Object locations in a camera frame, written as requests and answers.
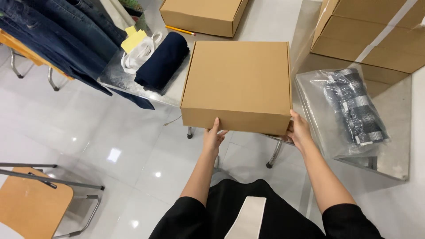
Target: white ribbon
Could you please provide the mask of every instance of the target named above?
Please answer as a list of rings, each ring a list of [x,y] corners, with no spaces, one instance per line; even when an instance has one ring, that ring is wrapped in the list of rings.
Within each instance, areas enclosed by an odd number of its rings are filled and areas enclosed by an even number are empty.
[[[161,41],[162,32],[155,32],[152,37],[144,37],[130,53],[122,55],[121,66],[125,72],[136,74],[137,70],[150,58]]]

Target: rolled navy garment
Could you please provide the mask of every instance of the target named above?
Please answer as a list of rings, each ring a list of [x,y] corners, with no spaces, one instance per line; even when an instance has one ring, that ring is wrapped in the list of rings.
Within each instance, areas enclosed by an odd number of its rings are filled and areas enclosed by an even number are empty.
[[[183,36],[170,32],[151,57],[137,70],[134,81],[161,91],[179,68],[189,48]]]

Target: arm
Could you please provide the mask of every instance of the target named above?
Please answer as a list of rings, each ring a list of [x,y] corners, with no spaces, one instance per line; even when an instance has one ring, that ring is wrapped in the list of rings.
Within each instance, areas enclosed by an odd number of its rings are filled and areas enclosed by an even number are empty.
[[[210,190],[212,170],[214,168],[215,158],[218,156],[218,147],[224,140],[224,135],[228,131],[222,131],[218,134],[220,120],[214,121],[214,127],[204,131],[204,147],[202,153],[190,175],[189,181],[180,194],[180,197],[188,196],[200,201],[204,206],[207,205],[208,191]]]
[[[314,144],[308,122],[294,110],[291,110],[291,116],[294,121],[291,121],[287,135],[303,155],[320,212],[337,204],[356,204]]]

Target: box lid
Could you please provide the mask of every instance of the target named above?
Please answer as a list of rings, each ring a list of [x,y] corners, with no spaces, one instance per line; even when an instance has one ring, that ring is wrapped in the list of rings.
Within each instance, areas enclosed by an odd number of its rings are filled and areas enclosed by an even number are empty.
[[[242,0],[165,0],[161,11],[233,21]]]
[[[197,41],[182,108],[288,115],[287,42]]]

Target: person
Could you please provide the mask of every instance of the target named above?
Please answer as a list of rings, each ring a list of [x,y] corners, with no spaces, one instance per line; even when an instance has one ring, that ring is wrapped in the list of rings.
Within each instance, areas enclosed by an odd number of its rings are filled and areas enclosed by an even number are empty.
[[[263,179],[242,184],[213,170],[227,133],[219,132],[216,118],[204,132],[203,151],[180,197],[150,238],[381,238],[323,159],[308,122],[294,110],[291,116],[286,134],[303,156],[325,233]]]

